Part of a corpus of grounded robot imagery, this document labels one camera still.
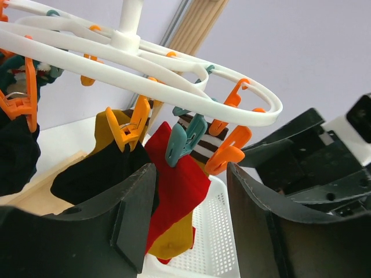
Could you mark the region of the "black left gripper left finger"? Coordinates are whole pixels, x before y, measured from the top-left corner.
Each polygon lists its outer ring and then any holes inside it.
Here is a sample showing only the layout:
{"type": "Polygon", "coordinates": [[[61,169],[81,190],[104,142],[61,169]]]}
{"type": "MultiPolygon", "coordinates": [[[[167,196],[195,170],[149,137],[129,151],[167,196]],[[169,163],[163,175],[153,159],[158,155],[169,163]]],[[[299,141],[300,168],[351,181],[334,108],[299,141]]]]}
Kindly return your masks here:
{"type": "Polygon", "coordinates": [[[157,170],[146,164],[58,215],[1,207],[2,277],[136,277],[143,269],[157,170]]]}

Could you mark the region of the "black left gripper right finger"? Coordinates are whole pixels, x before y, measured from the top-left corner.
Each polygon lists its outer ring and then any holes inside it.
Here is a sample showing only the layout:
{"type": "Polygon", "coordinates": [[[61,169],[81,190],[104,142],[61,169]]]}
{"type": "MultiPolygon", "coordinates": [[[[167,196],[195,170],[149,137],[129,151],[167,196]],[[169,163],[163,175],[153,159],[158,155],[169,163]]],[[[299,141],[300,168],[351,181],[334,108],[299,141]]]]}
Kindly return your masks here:
{"type": "Polygon", "coordinates": [[[289,200],[227,166],[241,277],[369,277],[370,212],[338,217],[289,200]]]}

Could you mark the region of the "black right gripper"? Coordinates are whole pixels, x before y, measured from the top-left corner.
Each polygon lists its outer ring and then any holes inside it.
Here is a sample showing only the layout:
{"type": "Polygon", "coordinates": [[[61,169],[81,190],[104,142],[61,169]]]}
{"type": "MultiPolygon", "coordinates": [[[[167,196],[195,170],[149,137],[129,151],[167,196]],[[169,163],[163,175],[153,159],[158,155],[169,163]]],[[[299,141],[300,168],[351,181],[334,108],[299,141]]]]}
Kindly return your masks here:
{"type": "Polygon", "coordinates": [[[241,167],[263,185],[309,208],[338,216],[370,210],[370,169],[361,165],[324,119],[310,108],[243,149],[241,167]]]}

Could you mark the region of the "dark teal sock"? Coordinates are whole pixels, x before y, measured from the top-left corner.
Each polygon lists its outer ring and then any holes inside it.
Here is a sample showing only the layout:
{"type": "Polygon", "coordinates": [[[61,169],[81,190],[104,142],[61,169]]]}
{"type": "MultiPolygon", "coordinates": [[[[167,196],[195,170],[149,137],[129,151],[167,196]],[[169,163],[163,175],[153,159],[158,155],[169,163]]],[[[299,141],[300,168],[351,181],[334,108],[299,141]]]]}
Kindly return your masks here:
{"type": "MultiPolygon", "coordinates": [[[[64,72],[63,69],[33,60],[37,80],[37,96],[40,98],[40,89],[53,83],[64,72]]],[[[26,92],[25,58],[15,55],[1,64],[1,91],[4,95],[26,92]]]]}

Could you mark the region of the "white plastic clip hanger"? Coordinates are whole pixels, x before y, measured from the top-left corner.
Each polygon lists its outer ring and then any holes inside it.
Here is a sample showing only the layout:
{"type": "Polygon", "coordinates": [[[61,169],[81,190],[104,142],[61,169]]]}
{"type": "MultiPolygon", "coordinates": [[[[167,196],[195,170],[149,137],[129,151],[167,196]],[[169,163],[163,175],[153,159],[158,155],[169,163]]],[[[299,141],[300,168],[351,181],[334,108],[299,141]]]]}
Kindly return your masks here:
{"type": "Polygon", "coordinates": [[[167,48],[140,39],[142,1],[124,1],[119,27],[97,32],[90,30],[90,21],[64,11],[48,16],[49,7],[34,1],[8,1],[8,7],[29,13],[1,23],[1,48],[10,52],[236,125],[268,126],[282,112],[272,91],[221,65],[214,74],[244,81],[270,110],[258,113],[213,101],[205,93],[208,61],[184,53],[170,58],[167,48]]]}

